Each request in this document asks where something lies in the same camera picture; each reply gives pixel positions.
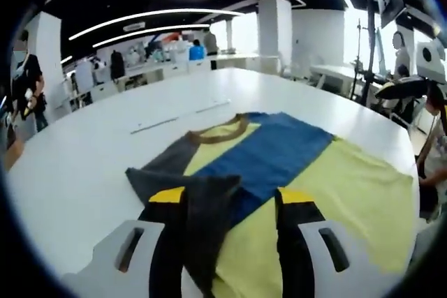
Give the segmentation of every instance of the gray sleeve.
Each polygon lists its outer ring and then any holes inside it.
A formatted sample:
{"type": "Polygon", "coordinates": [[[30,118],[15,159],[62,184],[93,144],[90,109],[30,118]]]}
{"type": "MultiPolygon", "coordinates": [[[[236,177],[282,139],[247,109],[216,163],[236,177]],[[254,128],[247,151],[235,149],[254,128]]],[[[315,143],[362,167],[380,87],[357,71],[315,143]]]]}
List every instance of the gray sleeve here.
{"type": "Polygon", "coordinates": [[[199,146],[183,136],[142,167],[142,170],[183,174],[199,146]]]}
{"type": "Polygon", "coordinates": [[[172,187],[175,177],[183,176],[199,146],[183,136],[141,170],[128,168],[127,179],[141,202],[145,204],[155,193],[168,188],[168,185],[172,187]]]}

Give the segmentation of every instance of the laboratory room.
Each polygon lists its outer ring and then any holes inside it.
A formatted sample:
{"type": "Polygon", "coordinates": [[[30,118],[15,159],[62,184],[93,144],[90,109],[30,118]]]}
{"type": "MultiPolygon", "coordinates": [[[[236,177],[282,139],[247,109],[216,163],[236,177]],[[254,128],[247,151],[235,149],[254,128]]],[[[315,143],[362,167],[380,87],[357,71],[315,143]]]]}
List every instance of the laboratory room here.
{"type": "Polygon", "coordinates": [[[0,81],[14,248],[60,297],[438,294],[442,6],[33,0],[0,81]]]}

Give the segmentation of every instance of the black stand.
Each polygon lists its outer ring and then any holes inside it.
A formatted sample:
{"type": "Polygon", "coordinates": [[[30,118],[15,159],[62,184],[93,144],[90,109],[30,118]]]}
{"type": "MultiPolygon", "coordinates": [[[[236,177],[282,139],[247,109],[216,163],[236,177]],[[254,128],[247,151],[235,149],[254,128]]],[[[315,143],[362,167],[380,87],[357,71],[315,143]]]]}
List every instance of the black stand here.
{"type": "Polygon", "coordinates": [[[374,49],[376,48],[376,36],[375,36],[375,25],[374,25],[374,1],[368,0],[368,33],[369,33],[369,66],[368,70],[364,74],[365,85],[362,90],[362,97],[360,99],[360,104],[366,106],[369,87],[374,81],[374,73],[372,72],[372,64],[374,62],[374,49]]]}
{"type": "Polygon", "coordinates": [[[356,58],[356,65],[354,66],[354,82],[352,85],[351,95],[349,97],[349,99],[351,99],[351,100],[354,97],[354,91],[356,90],[356,84],[357,84],[357,75],[359,74],[359,71],[360,71],[360,69],[359,69],[359,65],[360,65],[360,37],[361,37],[361,33],[362,33],[362,25],[360,24],[360,19],[358,20],[357,29],[358,29],[357,58],[356,58]]]}

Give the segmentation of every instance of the white table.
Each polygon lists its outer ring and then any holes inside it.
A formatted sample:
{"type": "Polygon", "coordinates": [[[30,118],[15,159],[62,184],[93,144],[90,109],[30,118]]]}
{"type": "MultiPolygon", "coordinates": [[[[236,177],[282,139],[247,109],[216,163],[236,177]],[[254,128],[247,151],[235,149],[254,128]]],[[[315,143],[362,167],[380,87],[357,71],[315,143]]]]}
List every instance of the white table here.
{"type": "Polygon", "coordinates": [[[8,175],[11,201],[26,236],[57,276],[80,271],[91,260],[96,243],[142,211],[124,174],[126,168],[143,166],[188,130],[248,111],[286,112],[412,174],[413,219],[418,219],[417,171],[403,128],[334,94],[277,76],[227,68],[117,94],[60,119],[30,139],[8,175]],[[182,116],[228,98],[228,105],[130,135],[138,124],[182,116]]]}
{"type": "MultiPolygon", "coordinates": [[[[343,80],[343,87],[349,86],[354,81],[355,71],[348,66],[331,66],[331,65],[313,65],[310,66],[311,73],[321,75],[318,81],[317,89],[321,89],[324,84],[326,76],[335,77],[343,80]]],[[[377,83],[372,83],[375,87],[380,87],[377,83]]]]}

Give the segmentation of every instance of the blue stripe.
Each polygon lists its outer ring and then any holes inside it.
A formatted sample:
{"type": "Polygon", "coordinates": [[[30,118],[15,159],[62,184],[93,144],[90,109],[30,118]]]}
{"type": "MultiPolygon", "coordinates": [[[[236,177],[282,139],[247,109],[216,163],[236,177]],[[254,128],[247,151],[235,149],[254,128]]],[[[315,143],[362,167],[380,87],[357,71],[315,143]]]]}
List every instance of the blue stripe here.
{"type": "Polygon", "coordinates": [[[285,113],[250,113],[260,123],[244,141],[195,173],[196,176],[240,175],[242,185],[234,201],[232,226],[243,221],[287,186],[332,142],[321,128],[285,113]]]}

